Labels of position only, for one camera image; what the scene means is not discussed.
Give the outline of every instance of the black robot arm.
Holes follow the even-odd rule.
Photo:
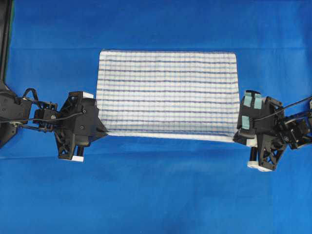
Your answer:
[[[33,99],[27,97],[30,92]],[[33,104],[38,109],[34,118],[29,118]],[[56,103],[39,101],[36,90],[27,89],[18,97],[0,80],[0,148],[17,134],[19,128],[54,132],[58,157],[83,161],[84,148],[107,135],[98,112],[93,95],[82,91],[70,92],[58,111]],[[37,126],[27,125],[29,121]]]
[[[283,107],[280,101],[262,98],[259,92],[245,92],[234,141],[251,147],[249,167],[273,171],[288,145],[299,149],[312,143],[312,102],[307,111],[289,117],[284,115],[285,109],[311,99],[308,97]]]

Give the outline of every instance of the blue background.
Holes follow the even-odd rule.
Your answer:
[[[96,92],[101,49],[232,51],[240,96],[284,104],[312,92],[310,1],[16,0],[6,83],[63,104]],[[301,105],[287,111],[307,108]],[[0,151],[0,233],[312,232],[312,147],[273,173],[239,144],[106,137],[85,162],[52,134],[20,131]]]

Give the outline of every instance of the towel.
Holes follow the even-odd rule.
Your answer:
[[[109,135],[232,142],[239,112],[236,56],[103,50],[97,106]]]

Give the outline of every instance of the wire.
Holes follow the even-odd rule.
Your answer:
[[[300,101],[298,101],[298,102],[295,102],[295,103],[292,103],[292,104],[290,104],[290,105],[288,105],[288,106],[285,106],[284,108],[279,109],[278,111],[274,112],[273,114],[270,114],[270,115],[268,115],[268,116],[264,116],[264,117],[261,117],[261,118],[255,118],[255,119],[253,119],[253,121],[259,121],[259,120],[263,120],[263,119],[265,119],[265,118],[269,118],[269,117],[271,117],[271,116],[277,115],[278,113],[281,113],[282,111],[286,110],[287,108],[290,108],[290,107],[292,107],[292,106],[298,105],[298,104],[300,104],[300,103],[302,103],[302,102],[304,102],[304,101],[308,101],[308,100],[311,100],[311,99],[312,99],[312,96],[307,97],[307,98],[302,99],[302,100],[300,100]]]
[[[25,93],[24,93],[23,96],[22,96],[22,98],[25,98],[25,97],[27,96],[27,94],[28,94],[30,91],[33,93],[34,99],[38,101],[37,91],[36,91],[35,89],[33,89],[33,88],[28,88],[28,89],[26,89],[26,90],[25,90]]]
[[[62,118],[55,118],[55,119],[42,119],[42,118],[26,118],[26,119],[17,119],[17,120],[5,120],[5,121],[0,121],[0,123],[12,123],[12,122],[24,122],[24,121],[58,121],[58,120],[65,120],[72,118],[74,116],[79,116],[82,115],[83,112],[75,113],[67,117],[62,117]]]
[[[33,97],[34,97],[35,100],[31,100],[30,98],[27,97],[27,94],[28,94],[30,91],[32,92]],[[33,89],[33,88],[28,88],[28,89],[26,89],[25,92],[24,92],[24,94],[23,94],[23,96],[22,96],[21,98],[23,98],[23,99],[25,99],[25,100],[28,100],[28,101],[31,101],[32,103],[36,104],[36,105],[39,107],[39,109],[42,109],[41,104],[40,104],[40,101],[38,100],[37,91],[36,91],[35,89]]]

